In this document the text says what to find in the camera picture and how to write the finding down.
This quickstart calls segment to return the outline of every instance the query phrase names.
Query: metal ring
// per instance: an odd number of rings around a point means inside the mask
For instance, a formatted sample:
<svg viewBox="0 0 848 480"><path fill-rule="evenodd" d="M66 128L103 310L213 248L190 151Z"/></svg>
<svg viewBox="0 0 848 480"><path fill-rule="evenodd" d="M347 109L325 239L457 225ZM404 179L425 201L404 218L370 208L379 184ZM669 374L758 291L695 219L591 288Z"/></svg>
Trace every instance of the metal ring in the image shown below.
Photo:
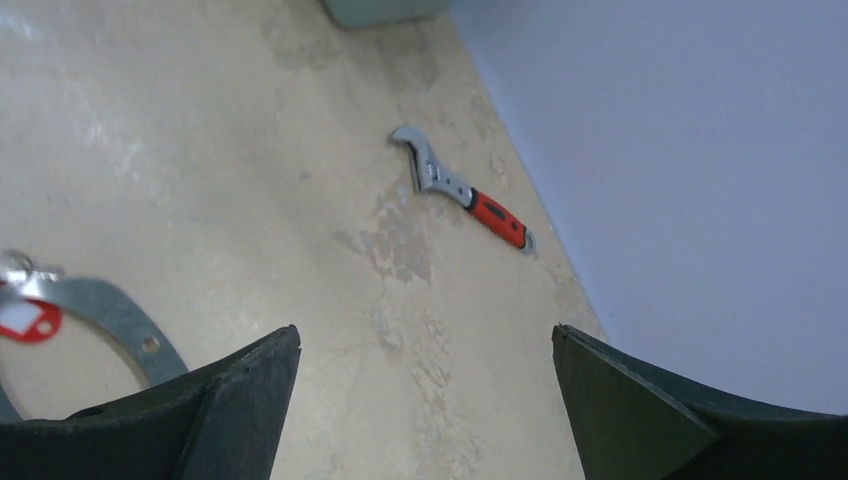
<svg viewBox="0 0 848 480"><path fill-rule="evenodd" d="M108 332L133 357L151 386L188 373L188 367L153 320L120 288L95 278L58 281L29 275L22 287L0 289L0 305L41 300L88 320ZM0 423L22 418L0 386Z"/></svg>
<svg viewBox="0 0 848 480"><path fill-rule="evenodd" d="M521 251L527 255L536 253L536 236L529 228L524 231L524 248Z"/></svg>

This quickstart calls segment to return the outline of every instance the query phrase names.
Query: adjustable wrench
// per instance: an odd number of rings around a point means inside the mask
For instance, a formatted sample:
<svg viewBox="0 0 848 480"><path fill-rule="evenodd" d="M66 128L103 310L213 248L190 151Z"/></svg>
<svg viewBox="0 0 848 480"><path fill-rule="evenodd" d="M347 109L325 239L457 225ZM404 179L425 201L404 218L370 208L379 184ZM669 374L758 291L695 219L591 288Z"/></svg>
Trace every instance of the adjustable wrench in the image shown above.
<svg viewBox="0 0 848 480"><path fill-rule="evenodd" d="M391 139L412 149L410 167L416 192L441 192L513 247L527 254L536 251L533 232L509 210L442 165L424 132L415 127L401 127L392 133Z"/></svg>

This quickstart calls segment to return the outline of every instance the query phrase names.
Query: red wrench handle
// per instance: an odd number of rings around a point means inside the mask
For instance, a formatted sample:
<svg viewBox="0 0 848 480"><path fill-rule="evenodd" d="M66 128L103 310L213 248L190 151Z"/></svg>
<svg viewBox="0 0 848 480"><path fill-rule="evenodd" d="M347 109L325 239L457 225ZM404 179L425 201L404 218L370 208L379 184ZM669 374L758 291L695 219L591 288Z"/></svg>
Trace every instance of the red wrench handle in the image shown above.
<svg viewBox="0 0 848 480"><path fill-rule="evenodd" d="M471 189L471 204L466 210L513 247L519 250L533 247L527 244L527 227L509 210L476 188Z"/></svg>

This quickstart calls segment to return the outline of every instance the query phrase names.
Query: green container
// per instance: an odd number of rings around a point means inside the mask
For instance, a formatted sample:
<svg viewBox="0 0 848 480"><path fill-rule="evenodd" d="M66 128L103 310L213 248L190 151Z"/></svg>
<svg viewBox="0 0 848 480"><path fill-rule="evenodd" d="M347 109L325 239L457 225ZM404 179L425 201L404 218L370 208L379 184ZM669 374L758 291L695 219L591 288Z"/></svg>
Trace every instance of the green container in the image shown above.
<svg viewBox="0 0 848 480"><path fill-rule="evenodd" d="M445 11L453 0L324 0L333 19L345 28L429 17Z"/></svg>

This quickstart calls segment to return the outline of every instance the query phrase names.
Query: white wall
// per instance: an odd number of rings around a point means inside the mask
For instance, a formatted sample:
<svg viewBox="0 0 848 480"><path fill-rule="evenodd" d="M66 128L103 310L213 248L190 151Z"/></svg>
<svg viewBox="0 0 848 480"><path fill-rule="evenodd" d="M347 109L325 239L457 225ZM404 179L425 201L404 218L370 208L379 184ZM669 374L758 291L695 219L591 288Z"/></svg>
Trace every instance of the white wall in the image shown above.
<svg viewBox="0 0 848 480"><path fill-rule="evenodd" d="M611 343L848 412L848 2L454 15Z"/></svg>

